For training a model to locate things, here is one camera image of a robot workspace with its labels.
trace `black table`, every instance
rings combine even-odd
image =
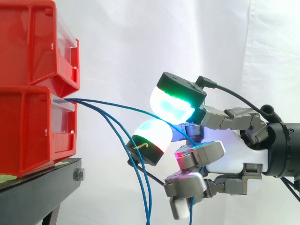
[[[84,178],[80,158],[63,162],[68,163],[0,184],[0,225],[36,225],[41,220],[55,225],[60,203]]]

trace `black cable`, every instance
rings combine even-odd
[[[136,166],[137,169],[141,172],[143,172],[143,168],[141,168],[139,165]],[[164,182],[162,182],[160,179],[158,179],[157,177],[155,177],[154,175],[152,175],[151,173],[147,172],[148,177],[152,178],[153,180],[155,180],[157,183],[159,183],[160,185],[165,185]]]
[[[299,191],[299,187],[297,187],[294,183],[292,183],[290,180],[288,180],[287,178],[285,177],[282,177],[281,180],[283,180],[285,183],[288,183],[290,186],[292,186],[295,190]]]
[[[262,117],[264,117],[268,122],[281,122],[282,121],[281,118],[277,115],[277,113],[274,112],[274,108],[271,105],[264,105],[261,107],[261,109],[259,109],[255,105],[253,105],[251,102],[249,102],[247,99],[245,99],[238,93],[235,93],[234,91],[232,91],[228,88],[225,88],[218,84],[216,84],[213,88],[217,88],[219,90],[225,91],[228,94],[235,96],[236,98],[238,98],[239,100],[241,100],[242,102],[244,102],[245,104],[250,106],[252,109],[257,111],[259,114],[261,114]]]
[[[289,191],[292,193],[292,195],[300,202],[300,197],[296,194],[296,192],[291,188],[291,186],[285,182],[282,178],[281,181],[285,184],[285,186],[289,189]]]

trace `black sensor cap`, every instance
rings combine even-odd
[[[172,97],[189,102],[195,109],[201,106],[207,95],[202,89],[196,89],[190,81],[168,72],[161,75],[156,86]]]

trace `stacked red bins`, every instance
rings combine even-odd
[[[51,0],[0,0],[0,175],[22,177],[76,153],[79,42]]]

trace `black cylindrical mount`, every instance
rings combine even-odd
[[[152,166],[156,166],[156,164],[159,162],[160,158],[163,156],[164,152],[159,147],[157,147],[155,144],[153,144],[152,142],[148,141],[146,138],[143,138],[139,135],[133,135],[132,139],[134,140],[134,142],[137,146],[140,146],[144,143],[148,144],[148,146],[144,145],[139,148],[140,154],[145,163],[152,165]],[[132,142],[129,141],[126,146],[127,146],[128,150],[131,152],[133,159],[136,161],[140,161]]]
[[[267,176],[295,177],[300,175],[300,124],[270,123]]]

